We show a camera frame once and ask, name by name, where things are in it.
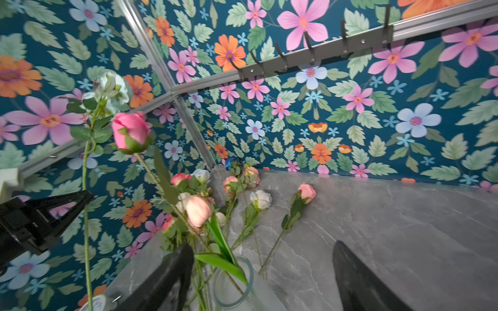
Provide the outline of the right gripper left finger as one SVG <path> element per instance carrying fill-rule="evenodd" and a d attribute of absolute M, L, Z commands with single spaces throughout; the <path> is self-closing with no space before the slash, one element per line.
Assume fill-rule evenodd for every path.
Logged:
<path fill-rule="evenodd" d="M 114 310 L 183 310 L 195 263 L 192 247 L 175 250 Z"/>

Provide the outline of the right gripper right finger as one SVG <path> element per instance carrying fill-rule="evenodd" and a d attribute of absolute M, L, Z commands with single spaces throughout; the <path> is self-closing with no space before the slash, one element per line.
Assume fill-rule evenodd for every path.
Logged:
<path fill-rule="evenodd" d="M 344 310 L 412 310 L 345 243 L 335 243 L 332 260 Z"/>

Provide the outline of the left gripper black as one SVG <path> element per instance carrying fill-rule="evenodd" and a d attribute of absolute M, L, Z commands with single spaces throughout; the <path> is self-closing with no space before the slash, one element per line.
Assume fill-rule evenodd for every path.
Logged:
<path fill-rule="evenodd" d="M 41 255 L 57 244 L 84 208 L 94 200 L 88 190 L 1 204 L 1 271 L 23 253 Z"/>

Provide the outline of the clear glass vase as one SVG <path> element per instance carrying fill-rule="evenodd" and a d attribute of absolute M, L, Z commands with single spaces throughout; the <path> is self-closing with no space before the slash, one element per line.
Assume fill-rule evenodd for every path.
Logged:
<path fill-rule="evenodd" d="M 217 310 L 286 309 L 245 256 L 219 251 L 198 253 L 195 259 L 213 271 L 211 292 Z"/>

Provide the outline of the pink tulip flower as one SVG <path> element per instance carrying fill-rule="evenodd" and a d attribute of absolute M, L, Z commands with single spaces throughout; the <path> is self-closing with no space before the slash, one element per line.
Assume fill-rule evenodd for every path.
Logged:
<path fill-rule="evenodd" d="M 189 224 L 193 228 L 200 229 L 203 225 L 208 227 L 210 233 L 214 237 L 215 244 L 219 248 L 219 253 L 201 253 L 195 255 L 195 258 L 202 263 L 209 264 L 210 266 L 232 275 L 241 281 L 242 284 L 247 285 L 248 280 L 245 272 L 233 255 L 233 252 L 223 235 L 218 218 L 213 213 L 208 201 L 198 196 L 192 196 L 185 204 L 185 211 L 188 215 Z"/>

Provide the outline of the hot pink rose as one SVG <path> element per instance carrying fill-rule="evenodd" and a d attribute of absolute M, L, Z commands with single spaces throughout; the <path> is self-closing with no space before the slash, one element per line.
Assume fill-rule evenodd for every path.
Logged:
<path fill-rule="evenodd" d="M 182 212 L 176 207 L 178 203 L 178 190 L 171 183 L 171 174 L 166 167 L 159 149 L 154 149 L 153 171 L 141 154 L 148 149 L 153 142 L 153 132 L 146 122 L 142 112 L 134 114 L 117 114 L 112 121 L 112 131 L 117 149 L 126 155 L 133 155 L 145 168 L 154 184 L 159 188 L 162 198 L 173 208 L 174 214 L 181 220 L 184 219 Z"/>

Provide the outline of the white flower spray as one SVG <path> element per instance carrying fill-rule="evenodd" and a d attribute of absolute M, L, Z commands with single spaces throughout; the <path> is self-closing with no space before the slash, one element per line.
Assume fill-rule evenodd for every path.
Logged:
<path fill-rule="evenodd" d="M 84 143 L 82 190 L 87 189 L 89 155 L 111 138 L 110 123 L 117 113 L 127 109 L 128 102 L 128 84 L 113 72 L 97 78 L 93 89 L 82 98 L 68 98 L 67 110 L 83 115 L 83 124 L 70 129 L 71 137 Z"/>

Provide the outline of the large pink peony bunch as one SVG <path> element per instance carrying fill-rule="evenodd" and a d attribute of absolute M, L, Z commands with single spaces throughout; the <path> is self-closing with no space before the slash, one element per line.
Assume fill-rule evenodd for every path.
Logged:
<path fill-rule="evenodd" d="M 176 218 L 187 225 L 188 229 L 196 235 L 200 243 L 206 248 L 207 251 L 210 251 L 211 248 L 208 246 L 206 239 L 202 236 L 202 227 L 204 225 L 200 229 L 197 229 L 193 228 L 189 224 L 188 215 L 185 211 L 185 204 L 192 196 L 198 196 L 207 200 L 210 206 L 212 205 L 213 201 L 210 198 L 210 190 L 208 189 L 210 178 L 210 172 L 205 169 L 197 169 L 192 174 L 178 173 L 174 176 L 171 175 L 171 183 L 179 192 L 176 207 L 184 216 L 183 220 L 177 216 Z"/>

